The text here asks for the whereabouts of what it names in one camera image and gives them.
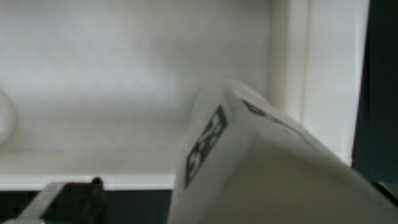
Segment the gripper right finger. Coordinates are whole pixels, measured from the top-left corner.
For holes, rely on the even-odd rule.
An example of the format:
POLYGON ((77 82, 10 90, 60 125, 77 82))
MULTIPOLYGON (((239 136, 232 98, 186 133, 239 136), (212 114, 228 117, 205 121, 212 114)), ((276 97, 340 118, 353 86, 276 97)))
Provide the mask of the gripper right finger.
POLYGON ((376 182, 374 187, 390 203, 398 204, 398 183, 376 182))

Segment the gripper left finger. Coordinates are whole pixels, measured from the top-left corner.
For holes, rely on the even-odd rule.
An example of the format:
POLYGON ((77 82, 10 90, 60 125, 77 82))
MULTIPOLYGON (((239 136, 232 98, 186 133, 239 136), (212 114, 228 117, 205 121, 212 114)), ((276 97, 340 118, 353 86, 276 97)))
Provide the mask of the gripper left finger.
POLYGON ((106 224, 102 180, 51 182, 10 224, 106 224))

